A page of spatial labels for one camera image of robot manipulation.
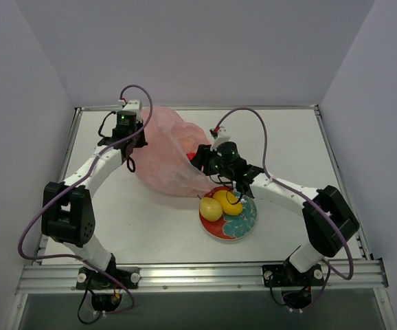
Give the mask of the red fake strawberry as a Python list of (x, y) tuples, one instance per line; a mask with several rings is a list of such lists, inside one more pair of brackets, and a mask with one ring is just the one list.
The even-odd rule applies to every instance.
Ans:
[(187, 158), (192, 162), (193, 160), (197, 160), (198, 156), (196, 155), (196, 153), (188, 153)]

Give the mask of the yellow fake mango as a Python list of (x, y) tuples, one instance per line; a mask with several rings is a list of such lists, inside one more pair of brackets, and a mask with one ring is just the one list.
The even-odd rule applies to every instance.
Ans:
[(230, 190), (217, 190), (213, 198), (221, 204), (226, 215), (238, 216), (243, 211), (242, 203)]

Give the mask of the yellow fake pear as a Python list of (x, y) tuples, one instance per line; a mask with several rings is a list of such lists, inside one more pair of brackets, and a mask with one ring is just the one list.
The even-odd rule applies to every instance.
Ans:
[(205, 220), (215, 222), (222, 217), (223, 208), (217, 200), (203, 197), (200, 201), (199, 213)]

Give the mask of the pink plastic bag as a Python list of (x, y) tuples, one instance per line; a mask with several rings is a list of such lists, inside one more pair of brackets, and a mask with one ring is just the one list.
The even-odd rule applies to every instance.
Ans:
[(137, 178), (158, 193), (175, 197), (203, 196), (216, 184), (191, 165), (188, 155), (195, 153), (201, 144), (209, 144), (202, 128), (185, 121), (169, 107), (148, 109), (142, 118), (150, 120), (144, 129), (147, 146), (135, 148)]

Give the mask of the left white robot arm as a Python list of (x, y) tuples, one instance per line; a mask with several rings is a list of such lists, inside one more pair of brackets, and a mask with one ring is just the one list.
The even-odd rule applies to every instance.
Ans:
[(140, 275), (136, 271), (117, 269), (114, 255), (95, 235), (92, 197), (120, 166), (125, 164), (134, 173), (133, 149), (148, 144), (141, 109), (136, 102), (111, 114), (116, 115), (112, 135), (101, 136), (91, 157), (73, 175), (60, 183), (46, 185), (43, 203), (54, 203), (42, 215), (41, 230), (44, 235), (69, 248), (77, 259), (85, 261), (87, 276), (100, 269), (124, 285), (136, 288)]

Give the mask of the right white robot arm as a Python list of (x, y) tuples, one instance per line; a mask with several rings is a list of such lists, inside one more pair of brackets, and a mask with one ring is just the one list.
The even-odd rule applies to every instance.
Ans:
[(233, 183), (241, 195), (275, 203), (302, 217), (308, 240), (274, 274), (280, 285), (301, 286), (314, 276), (320, 262), (328, 262), (340, 250), (345, 251), (349, 265), (348, 273), (341, 277), (347, 281), (353, 277), (348, 241), (360, 225), (337, 188), (309, 188), (272, 177), (265, 167), (241, 158), (234, 142), (224, 142), (217, 148), (201, 144), (188, 159), (203, 174), (218, 175)]

